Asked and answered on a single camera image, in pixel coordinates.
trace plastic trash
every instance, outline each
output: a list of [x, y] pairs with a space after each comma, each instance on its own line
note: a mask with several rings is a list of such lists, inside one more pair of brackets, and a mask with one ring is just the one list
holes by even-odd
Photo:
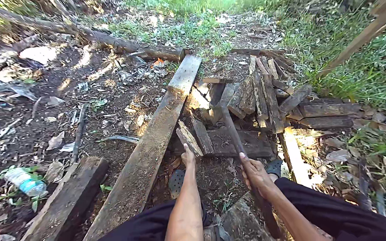
[[9, 170], [5, 173], [4, 178], [30, 197], [43, 195], [47, 192], [47, 186], [43, 181], [34, 180], [32, 176], [21, 167]]

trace forearm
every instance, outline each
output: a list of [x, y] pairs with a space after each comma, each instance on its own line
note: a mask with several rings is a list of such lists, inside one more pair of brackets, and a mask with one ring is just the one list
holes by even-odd
[[183, 186], [169, 217], [166, 240], [203, 240], [201, 204], [196, 184], [196, 166], [186, 168]]
[[284, 196], [280, 189], [275, 186], [274, 194], [269, 196], [269, 201], [278, 212], [278, 216], [284, 221], [290, 234], [295, 241], [329, 241], [330, 239], [321, 235], [297, 208]]

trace bottle label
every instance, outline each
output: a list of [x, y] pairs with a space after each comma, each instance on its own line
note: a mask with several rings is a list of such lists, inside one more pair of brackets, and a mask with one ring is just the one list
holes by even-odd
[[24, 193], [28, 193], [28, 191], [31, 190], [35, 185], [36, 181], [32, 178], [29, 178], [20, 184], [19, 189]]

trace black pants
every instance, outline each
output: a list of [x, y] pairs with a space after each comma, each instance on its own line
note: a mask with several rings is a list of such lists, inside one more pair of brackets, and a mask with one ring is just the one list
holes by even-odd
[[[317, 192], [287, 178], [275, 184], [308, 219], [337, 240], [386, 241], [386, 217], [344, 200]], [[175, 200], [145, 210], [122, 223], [99, 241], [164, 241]]]

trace person's right hand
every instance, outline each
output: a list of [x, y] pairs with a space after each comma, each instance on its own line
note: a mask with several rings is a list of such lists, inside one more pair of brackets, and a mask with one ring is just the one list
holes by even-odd
[[278, 187], [266, 173], [263, 164], [260, 161], [249, 159], [243, 152], [239, 153], [239, 157], [242, 162], [242, 176], [248, 189], [251, 190], [251, 185], [253, 185], [265, 199], [276, 194]]

